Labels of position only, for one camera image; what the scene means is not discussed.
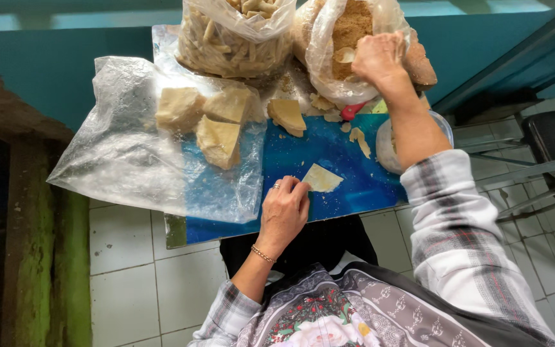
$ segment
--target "gold bracelet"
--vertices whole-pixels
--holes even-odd
[[[273,260],[270,257],[267,257],[265,253],[261,252],[260,249],[256,248],[256,245],[252,245],[251,249],[252,249],[252,251],[254,251],[254,253],[258,254],[264,260],[266,260],[268,262],[272,262],[273,264],[277,263],[277,261]]]

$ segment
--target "finger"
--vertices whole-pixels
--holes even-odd
[[[304,197],[301,199],[301,203],[299,204],[299,221],[305,223],[308,221],[308,216],[310,214],[310,199],[308,195],[305,194]]]
[[[280,185],[280,186],[281,186],[281,185],[282,185],[282,179],[280,178],[279,180],[277,180],[277,181],[274,183],[274,185]],[[275,189],[273,186],[271,186],[271,188],[269,188],[269,191],[267,192],[267,195],[266,195],[265,199],[266,199],[268,196],[272,196],[272,195],[274,194],[273,191],[276,191],[276,192],[277,192],[277,189]]]
[[[300,202],[303,200],[304,196],[307,197],[308,192],[310,191],[310,189],[312,189],[312,186],[310,186],[309,183],[307,182],[300,182],[298,183],[295,188],[292,190],[292,194],[295,196],[295,198],[297,199],[297,202]]]
[[[292,189],[292,176],[284,176],[282,178],[282,183],[279,186],[280,192],[284,191],[286,193],[290,193]]]
[[[292,186],[301,182],[297,177],[292,176],[284,176],[282,179],[282,185],[279,187],[281,191],[285,191],[286,193],[290,193],[292,191]]]

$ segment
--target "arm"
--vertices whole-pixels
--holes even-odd
[[[352,70],[372,83],[387,103],[403,170],[436,153],[451,149],[440,127],[421,105],[402,66],[404,34],[366,36],[357,44]]]
[[[413,206],[415,278],[458,308],[500,319],[555,346],[524,276],[502,247],[497,209],[477,192],[468,155],[451,149],[420,105],[402,55],[402,35],[368,36],[359,40],[353,71],[376,85],[389,108],[405,169],[400,181]]]
[[[286,246],[299,234],[308,220],[310,200],[308,183],[285,176],[277,180],[280,188],[272,188],[263,202],[260,234],[256,247],[267,257],[277,260]],[[231,281],[218,290],[209,314],[192,334],[188,346],[230,346],[245,324],[260,310],[260,302],[272,262],[250,251]]]

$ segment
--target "teal wall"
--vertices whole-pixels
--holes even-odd
[[[426,93],[430,104],[440,101],[554,17],[555,9],[409,18],[438,76],[438,84]]]
[[[0,75],[5,87],[73,131],[95,105],[93,59],[102,56],[152,61],[151,28],[0,32]]]
[[[555,17],[544,12],[409,17],[419,31],[438,84],[432,104]],[[0,75],[6,88],[43,114],[78,130],[95,103],[93,59],[152,59],[150,27],[0,31]]]

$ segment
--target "green painted wall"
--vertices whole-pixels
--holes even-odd
[[[0,31],[5,87],[73,131],[95,105],[93,59],[102,56],[152,60],[151,28]]]

